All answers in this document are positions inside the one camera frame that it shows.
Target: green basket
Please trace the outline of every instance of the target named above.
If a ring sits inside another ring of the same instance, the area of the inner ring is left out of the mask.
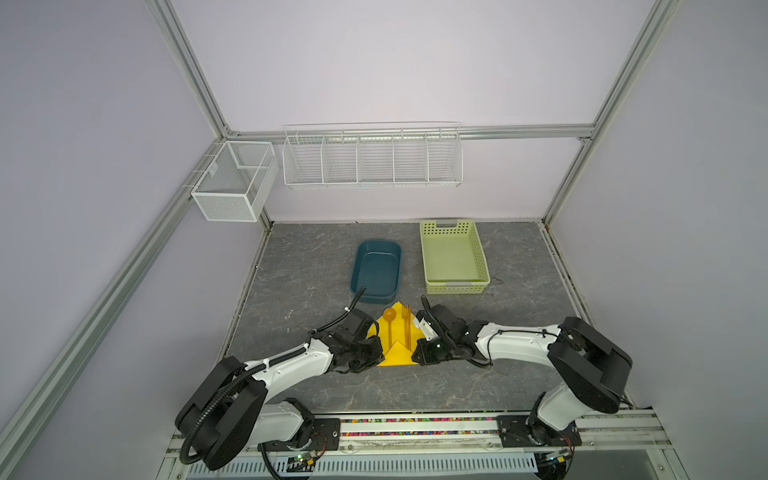
[[[424,220],[422,256],[427,293],[482,293],[491,282],[480,236],[471,220]]]

